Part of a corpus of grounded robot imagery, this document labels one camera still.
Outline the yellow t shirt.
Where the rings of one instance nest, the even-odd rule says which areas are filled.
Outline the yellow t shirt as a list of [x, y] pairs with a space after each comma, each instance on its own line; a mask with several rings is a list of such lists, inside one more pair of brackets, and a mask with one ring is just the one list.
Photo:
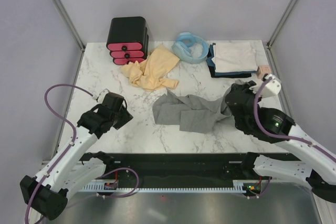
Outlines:
[[166, 75], [179, 63], [180, 59], [164, 45], [156, 47], [143, 62], [130, 62], [120, 68], [121, 73], [135, 87], [147, 91], [161, 88], [175, 89], [178, 80], [169, 79]]

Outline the black pink drawer box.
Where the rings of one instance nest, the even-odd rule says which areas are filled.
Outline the black pink drawer box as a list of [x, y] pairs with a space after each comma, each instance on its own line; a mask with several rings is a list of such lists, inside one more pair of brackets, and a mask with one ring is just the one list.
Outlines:
[[111, 20], [106, 48], [114, 64], [143, 62], [148, 55], [149, 34], [145, 18], [115, 17]]

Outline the light blue headphones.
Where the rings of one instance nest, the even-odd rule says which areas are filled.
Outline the light blue headphones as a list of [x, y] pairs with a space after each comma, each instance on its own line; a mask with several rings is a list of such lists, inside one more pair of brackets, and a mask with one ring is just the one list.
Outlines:
[[[199, 57], [192, 56], [191, 47], [199, 44], [202, 46], [202, 54]], [[198, 64], [207, 59], [209, 46], [207, 42], [190, 32], [180, 33], [171, 47], [173, 53], [181, 60], [190, 64]]]

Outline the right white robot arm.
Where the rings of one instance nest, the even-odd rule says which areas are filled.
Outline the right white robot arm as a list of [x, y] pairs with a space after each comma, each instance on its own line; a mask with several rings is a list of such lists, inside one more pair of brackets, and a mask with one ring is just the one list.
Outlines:
[[236, 129], [287, 150], [299, 162], [272, 159], [248, 152], [240, 166], [248, 179], [255, 176], [288, 180], [309, 188], [319, 198], [335, 202], [335, 153], [314, 141], [287, 114], [259, 106], [261, 91], [255, 82], [234, 83], [225, 95]]

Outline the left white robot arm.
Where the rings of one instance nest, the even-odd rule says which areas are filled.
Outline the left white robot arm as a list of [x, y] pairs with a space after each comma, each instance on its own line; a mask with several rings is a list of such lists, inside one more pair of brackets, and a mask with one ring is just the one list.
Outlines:
[[132, 115], [123, 96], [107, 92], [101, 103], [82, 114], [75, 134], [35, 176], [24, 176], [20, 189], [24, 202], [48, 220], [54, 220], [66, 208], [69, 199], [92, 180], [111, 178], [115, 173], [113, 158], [97, 152], [81, 168], [73, 168], [86, 151], [111, 128], [123, 127]]

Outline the grey t shirt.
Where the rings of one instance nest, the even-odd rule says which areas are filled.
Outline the grey t shirt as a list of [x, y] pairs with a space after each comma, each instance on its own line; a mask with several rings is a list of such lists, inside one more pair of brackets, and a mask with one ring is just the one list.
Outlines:
[[202, 134], [232, 116], [224, 96], [209, 101], [192, 94], [177, 96], [170, 90], [155, 101], [152, 111], [158, 125], [178, 125], [180, 131]]

